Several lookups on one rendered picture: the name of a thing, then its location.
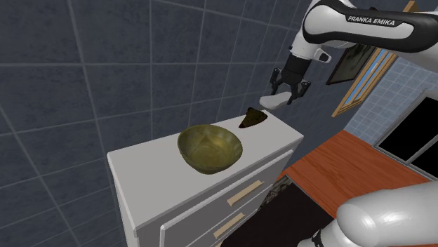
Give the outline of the wooden framed window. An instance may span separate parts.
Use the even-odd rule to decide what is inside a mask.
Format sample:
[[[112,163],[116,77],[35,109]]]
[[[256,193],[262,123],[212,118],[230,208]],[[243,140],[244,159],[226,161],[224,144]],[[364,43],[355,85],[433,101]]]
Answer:
[[[331,116],[336,117],[365,101],[396,59],[395,53],[376,48]]]

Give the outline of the white chest of drawers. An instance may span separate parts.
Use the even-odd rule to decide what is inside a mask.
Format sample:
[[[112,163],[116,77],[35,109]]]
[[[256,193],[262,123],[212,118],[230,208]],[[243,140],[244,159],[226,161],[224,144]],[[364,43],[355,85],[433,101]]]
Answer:
[[[213,175],[184,161],[177,135],[107,155],[128,247],[225,247],[257,212],[303,136],[274,115],[250,128],[240,123],[220,122],[241,140],[243,153]]]

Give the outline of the olive green bowl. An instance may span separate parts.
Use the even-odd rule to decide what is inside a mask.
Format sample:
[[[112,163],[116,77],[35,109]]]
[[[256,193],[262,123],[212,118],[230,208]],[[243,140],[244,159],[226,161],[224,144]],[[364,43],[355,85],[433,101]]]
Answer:
[[[243,153],[241,140],[234,133],[211,124],[186,128],[178,135],[177,146],[189,166],[207,175],[228,169]]]

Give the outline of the dark robot stand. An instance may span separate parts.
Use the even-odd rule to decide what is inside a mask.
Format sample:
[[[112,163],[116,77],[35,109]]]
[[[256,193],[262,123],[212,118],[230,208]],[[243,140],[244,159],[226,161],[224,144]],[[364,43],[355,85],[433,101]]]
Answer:
[[[294,181],[275,182],[259,210],[230,234],[220,247],[297,247],[333,218]]]

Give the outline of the grey framed black door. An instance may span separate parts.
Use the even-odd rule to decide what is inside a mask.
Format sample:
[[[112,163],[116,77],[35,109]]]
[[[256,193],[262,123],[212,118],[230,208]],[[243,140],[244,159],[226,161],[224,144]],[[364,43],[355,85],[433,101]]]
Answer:
[[[430,180],[438,180],[438,90],[425,89],[373,148]]]

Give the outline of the dark framed wall picture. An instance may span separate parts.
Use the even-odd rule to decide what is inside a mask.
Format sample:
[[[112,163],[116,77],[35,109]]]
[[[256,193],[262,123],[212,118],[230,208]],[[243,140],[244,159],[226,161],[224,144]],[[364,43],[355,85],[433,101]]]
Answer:
[[[326,85],[355,79],[368,59],[373,55],[375,49],[373,46],[363,44],[356,44],[347,48],[328,78]]]

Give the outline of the dark brown wedge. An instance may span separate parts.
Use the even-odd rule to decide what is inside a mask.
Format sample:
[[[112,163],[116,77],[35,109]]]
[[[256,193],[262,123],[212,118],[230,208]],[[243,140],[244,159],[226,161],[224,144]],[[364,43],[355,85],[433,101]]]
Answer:
[[[252,127],[254,125],[260,124],[267,118],[268,115],[266,115],[266,113],[254,109],[252,107],[249,107],[246,111],[246,116],[244,117],[243,121],[239,124],[239,128]]]

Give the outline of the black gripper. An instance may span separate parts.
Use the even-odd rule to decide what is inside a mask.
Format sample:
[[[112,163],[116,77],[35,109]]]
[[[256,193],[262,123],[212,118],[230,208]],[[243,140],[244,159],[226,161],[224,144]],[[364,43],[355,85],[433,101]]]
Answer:
[[[288,99],[287,105],[290,105],[295,99],[304,96],[311,83],[309,81],[302,81],[303,77],[310,66],[311,60],[299,58],[290,53],[283,70],[274,68],[272,76],[270,77],[271,93],[275,95],[281,81],[291,88],[291,96]]]

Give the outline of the white oval fixture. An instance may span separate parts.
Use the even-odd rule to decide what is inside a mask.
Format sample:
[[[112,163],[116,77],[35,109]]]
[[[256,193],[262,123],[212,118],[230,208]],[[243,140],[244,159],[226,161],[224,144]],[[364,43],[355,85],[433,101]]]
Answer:
[[[262,96],[259,99],[259,104],[264,109],[274,110],[284,106],[288,102],[290,97],[291,92],[283,92],[276,95]]]

